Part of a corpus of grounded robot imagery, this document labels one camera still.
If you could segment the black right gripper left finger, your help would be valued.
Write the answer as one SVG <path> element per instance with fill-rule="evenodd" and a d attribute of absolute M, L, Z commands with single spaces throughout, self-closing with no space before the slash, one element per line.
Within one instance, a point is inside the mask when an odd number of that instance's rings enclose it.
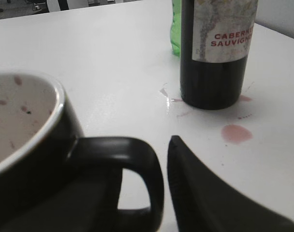
<path fill-rule="evenodd" d="M 122 170 L 83 171 L 65 188 L 10 220 L 0 232 L 113 232 Z"/>

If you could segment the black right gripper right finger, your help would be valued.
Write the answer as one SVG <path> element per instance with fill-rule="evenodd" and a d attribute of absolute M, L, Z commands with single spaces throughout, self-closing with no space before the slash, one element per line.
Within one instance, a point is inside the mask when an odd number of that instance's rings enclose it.
<path fill-rule="evenodd" d="M 246 197 L 171 137 L 169 189 L 180 232 L 294 232 L 294 222 Z"/>

